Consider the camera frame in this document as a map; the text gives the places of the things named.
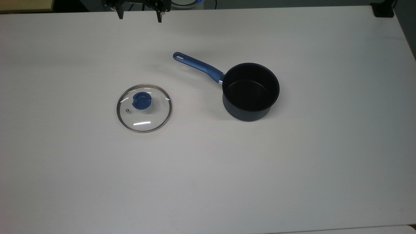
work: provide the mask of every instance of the black bracket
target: black bracket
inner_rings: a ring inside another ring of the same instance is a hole
[[[382,3],[371,3],[375,17],[393,18],[394,12],[391,6],[395,0],[385,0]]]
[[[122,8],[123,3],[130,2],[130,3],[141,3],[146,5],[147,7],[156,11],[157,21],[159,23],[162,22],[162,15],[165,12],[169,12],[171,10],[172,1],[171,0],[101,0],[103,6],[109,6],[113,10],[117,11],[119,15],[119,19],[123,19],[124,11]]]

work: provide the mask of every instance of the floor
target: floor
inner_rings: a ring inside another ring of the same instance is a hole
[[[90,12],[111,11],[104,7],[101,0],[80,0]],[[241,8],[269,8],[269,7],[318,7],[318,6],[353,6],[370,5],[372,2],[382,0],[217,0],[217,9],[241,9]],[[214,9],[215,0],[205,0],[200,6],[193,9]],[[131,4],[123,5],[128,10]],[[132,11],[140,11],[141,4],[133,5]],[[401,28],[416,59],[416,0],[398,0],[394,9]]]

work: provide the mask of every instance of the black saucepan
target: black saucepan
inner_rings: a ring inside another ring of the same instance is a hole
[[[215,67],[183,53],[173,54],[176,61],[208,74],[223,85],[223,104],[236,119],[250,122],[264,117],[276,102],[280,86],[276,76],[256,63],[242,63],[225,75]]]

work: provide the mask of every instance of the glass lid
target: glass lid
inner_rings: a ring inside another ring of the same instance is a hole
[[[156,85],[129,88],[117,103],[117,117],[134,132],[152,132],[163,126],[172,113],[172,102],[165,90]]]

